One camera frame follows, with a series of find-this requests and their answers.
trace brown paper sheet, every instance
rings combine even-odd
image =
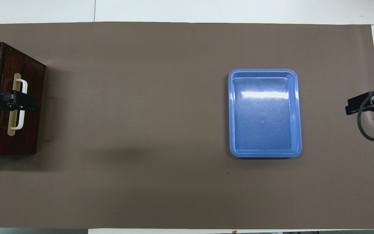
[[[0,227],[374,228],[374,142],[344,112],[374,90],[369,25],[13,24],[0,41],[47,65],[38,153],[0,157]],[[300,156],[231,155],[236,68],[297,72]]]

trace wooden cabinet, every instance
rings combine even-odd
[[[35,96],[39,110],[37,113],[25,112],[24,126],[14,136],[7,133],[9,111],[2,111],[0,116],[0,155],[34,154],[43,92],[45,65],[19,52],[13,47],[0,43],[0,93],[12,90],[14,74],[21,74],[21,79],[28,83],[28,94]]]

